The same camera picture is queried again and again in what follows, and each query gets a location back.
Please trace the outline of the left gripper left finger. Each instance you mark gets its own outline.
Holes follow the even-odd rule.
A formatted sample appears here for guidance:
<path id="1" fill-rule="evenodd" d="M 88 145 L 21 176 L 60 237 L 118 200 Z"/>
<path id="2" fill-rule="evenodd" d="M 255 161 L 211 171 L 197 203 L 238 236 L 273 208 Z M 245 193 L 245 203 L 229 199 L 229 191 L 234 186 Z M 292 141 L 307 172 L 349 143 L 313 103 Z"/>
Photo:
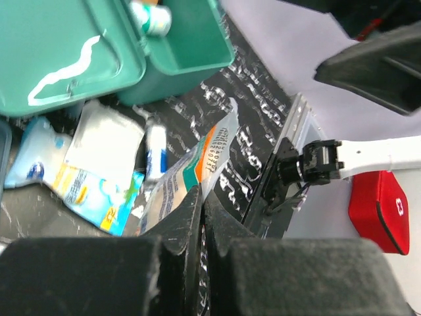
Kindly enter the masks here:
<path id="1" fill-rule="evenodd" d="M 25 238 L 1 254 L 2 315 L 196 315 L 200 187 L 138 237 Z"/>

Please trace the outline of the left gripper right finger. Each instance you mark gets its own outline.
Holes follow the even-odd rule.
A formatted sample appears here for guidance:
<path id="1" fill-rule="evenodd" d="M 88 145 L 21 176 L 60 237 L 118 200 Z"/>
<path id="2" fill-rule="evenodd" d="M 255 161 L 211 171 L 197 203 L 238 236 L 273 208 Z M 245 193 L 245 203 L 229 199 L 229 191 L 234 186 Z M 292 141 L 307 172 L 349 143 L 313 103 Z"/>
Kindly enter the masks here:
<path id="1" fill-rule="evenodd" d="M 212 315 L 410 315 L 366 239 L 262 240 L 210 193 L 203 205 Z"/>

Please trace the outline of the white green-label bottle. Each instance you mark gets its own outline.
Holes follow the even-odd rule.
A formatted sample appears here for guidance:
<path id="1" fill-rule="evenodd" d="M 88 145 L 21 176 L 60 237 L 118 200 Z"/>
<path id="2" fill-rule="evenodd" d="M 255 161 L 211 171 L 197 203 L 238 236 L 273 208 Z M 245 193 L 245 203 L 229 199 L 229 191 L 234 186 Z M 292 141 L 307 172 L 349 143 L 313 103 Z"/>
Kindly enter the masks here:
<path id="1" fill-rule="evenodd" d="M 137 26 L 148 36 L 166 36 L 172 26 L 172 13 L 168 7 L 131 1 L 130 10 Z"/>

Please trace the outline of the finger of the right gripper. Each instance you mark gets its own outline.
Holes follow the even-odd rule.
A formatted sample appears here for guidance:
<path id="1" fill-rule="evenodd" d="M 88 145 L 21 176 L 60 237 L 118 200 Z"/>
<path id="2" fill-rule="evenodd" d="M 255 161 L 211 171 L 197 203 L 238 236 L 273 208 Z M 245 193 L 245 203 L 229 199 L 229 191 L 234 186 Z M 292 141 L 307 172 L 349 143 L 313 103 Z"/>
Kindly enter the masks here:
<path id="1" fill-rule="evenodd" d="M 348 47 L 321 63 L 314 79 L 411 115 L 420 109 L 420 29 L 398 28 Z"/>

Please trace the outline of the cotton ball bag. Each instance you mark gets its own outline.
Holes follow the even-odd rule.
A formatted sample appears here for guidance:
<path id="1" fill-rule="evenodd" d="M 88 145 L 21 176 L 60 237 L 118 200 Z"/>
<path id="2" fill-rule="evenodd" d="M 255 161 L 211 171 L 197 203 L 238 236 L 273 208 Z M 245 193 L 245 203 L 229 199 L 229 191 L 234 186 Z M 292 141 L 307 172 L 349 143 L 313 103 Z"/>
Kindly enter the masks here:
<path id="1" fill-rule="evenodd" d="M 239 127 L 237 102 L 232 97 L 229 100 L 232 110 L 157 182 L 145 205 L 136 236 L 145 234 L 180 206 L 193 187 L 200 187 L 202 200 L 213 190 L 230 158 L 230 146 Z"/>

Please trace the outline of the green medicine box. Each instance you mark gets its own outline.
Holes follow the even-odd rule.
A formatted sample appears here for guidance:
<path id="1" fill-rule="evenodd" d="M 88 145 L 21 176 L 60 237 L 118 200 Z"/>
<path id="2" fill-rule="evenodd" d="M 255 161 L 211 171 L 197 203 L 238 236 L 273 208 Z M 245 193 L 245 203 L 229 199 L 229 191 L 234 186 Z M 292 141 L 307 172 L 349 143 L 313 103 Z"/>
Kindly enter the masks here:
<path id="1" fill-rule="evenodd" d="M 23 117 L 115 93 L 125 105 L 182 95 L 235 58 L 216 1 L 160 1 L 148 36 L 128 1 L 2 1 L 1 114 Z"/>

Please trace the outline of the blue cotton swab bag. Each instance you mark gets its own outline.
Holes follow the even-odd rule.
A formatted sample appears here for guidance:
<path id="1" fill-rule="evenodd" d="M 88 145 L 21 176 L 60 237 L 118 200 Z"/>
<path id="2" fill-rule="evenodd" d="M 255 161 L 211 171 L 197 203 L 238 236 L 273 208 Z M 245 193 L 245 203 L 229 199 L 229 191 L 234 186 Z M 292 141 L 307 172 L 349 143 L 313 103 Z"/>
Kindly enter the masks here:
<path id="1" fill-rule="evenodd" d="M 45 117 L 27 125 L 4 188 L 33 183 L 49 187 L 77 215 L 102 231 L 121 236 L 143 183 L 144 174 L 133 172 L 127 190 L 64 162 L 72 138 L 55 132 Z"/>

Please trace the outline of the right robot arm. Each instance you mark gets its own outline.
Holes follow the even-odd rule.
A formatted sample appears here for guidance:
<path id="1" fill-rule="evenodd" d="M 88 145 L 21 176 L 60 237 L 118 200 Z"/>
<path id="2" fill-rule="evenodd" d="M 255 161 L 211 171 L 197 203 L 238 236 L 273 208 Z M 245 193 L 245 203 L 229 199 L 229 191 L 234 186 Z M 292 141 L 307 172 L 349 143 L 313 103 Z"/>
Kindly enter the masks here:
<path id="1" fill-rule="evenodd" d="M 326 59 L 315 80 L 347 90 L 400 115 L 420 110 L 420 23 L 367 39 Z M 281 140 L 265 215 L 298 207 L 310 186 L 372 171 L 420 168 L 420 137 L 376 141 L 316 140 L 298 152 Z"/>

